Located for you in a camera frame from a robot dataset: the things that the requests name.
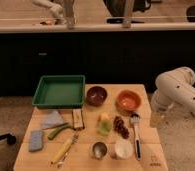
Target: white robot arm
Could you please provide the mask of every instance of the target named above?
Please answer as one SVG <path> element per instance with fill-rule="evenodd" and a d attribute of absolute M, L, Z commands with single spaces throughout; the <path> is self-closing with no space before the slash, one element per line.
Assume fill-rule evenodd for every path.
<path fill-rule="evenodd" d="M 181 67 L 164 72 L 156 78 L 157 90 L 151 99 L 154 111 L 166 111 L 178 102 L 195 115 L 195 73 L 191 68 Z"/>

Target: green cucumber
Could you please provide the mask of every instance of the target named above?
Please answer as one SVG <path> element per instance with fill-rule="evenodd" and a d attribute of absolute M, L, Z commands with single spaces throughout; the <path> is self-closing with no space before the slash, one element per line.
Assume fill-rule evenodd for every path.
<path fill-rule="evenodd" d="M 67 128 L 70 128 L 70 129 L 73 129 L 72 126 L 69 124 L 69 123 L 65 123 L 57 128 L 55 128 L 49 135 L 48 135 L 48 139 L 49 140 L 53 140 L 59 132 L 61 132 L 62 130 L 64 129 L 67 129 Z"/>

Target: food item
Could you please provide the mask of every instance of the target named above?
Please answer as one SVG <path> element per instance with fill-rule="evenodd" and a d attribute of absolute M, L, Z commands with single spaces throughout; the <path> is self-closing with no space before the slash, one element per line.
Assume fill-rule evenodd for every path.
<path fill-rule="evenodd" d="M 101 113 L 100 114 L 100 121 L 106 121 L 110 120 L 109 114 L 108 113 Z"/>
<path fill-rule="evenodd" d="M 59 132 L 61 132 L 64 129 L 70 128 L 72 129 L 72 126 L 69 123 L 65 123 L 61 126 L 59 126 L 58 128 L 55 128 L 49 135 L 48 135 L 48 139 L 49 140 L 53 140 Z"/>
<path fill-rule="evenodd" d="M 72 145 L 72 138 L 67 139 L 63 145 L 60 147 L 58 152 L 55 154 L 53 160 L 51 161 L 51 164 L 56 163 L 58 160 L 61 159 L 61 157 L 67 152 L 67 150 L 71 147 Z"/>
<path fill-rule="evenodd" d="M 112 130 L 112 122 L 110 120 L 100 121 L 98 124 L 98 132 L 102 135 L 108 135 Z"/>
<path fill-rule="evenodd" d="M 102 135 L 108 135 L 112 130 L 112 121 L 108 113 L 101 113 L 98 123 L 98 132 Z"/>
<path fill-rule="evenodd" d="M 129 138 L 128 128 L 124 126 L 124 121 L 120 116 L 116 116 L 114 119 L 114 131 L 121 134 L 124 139 Z"/>

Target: white cup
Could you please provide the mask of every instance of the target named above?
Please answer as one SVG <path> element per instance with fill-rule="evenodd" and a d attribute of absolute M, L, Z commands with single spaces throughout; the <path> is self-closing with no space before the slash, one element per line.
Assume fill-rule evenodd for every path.
<path fill-rule="evenodd" d="M 133 154 L 133 145 L 129 140 L 119 139 L 115 142 L 114 150 L 117 159 L 128 159 Z"/>

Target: utensil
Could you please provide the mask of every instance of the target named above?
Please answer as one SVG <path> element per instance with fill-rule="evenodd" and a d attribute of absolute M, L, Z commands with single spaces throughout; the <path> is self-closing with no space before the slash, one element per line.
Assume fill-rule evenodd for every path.
<path fill-rule="evenodd" d="M 130 124 L 134 127 L 134 133 L 135 133 L 135 152 L 137 159 L 141 159 L 141 148 L 140 148 L 140 139 L 139 139 L 139 120 L 140 116 L 136 113 L 132 113 L 130 115 Z"/>

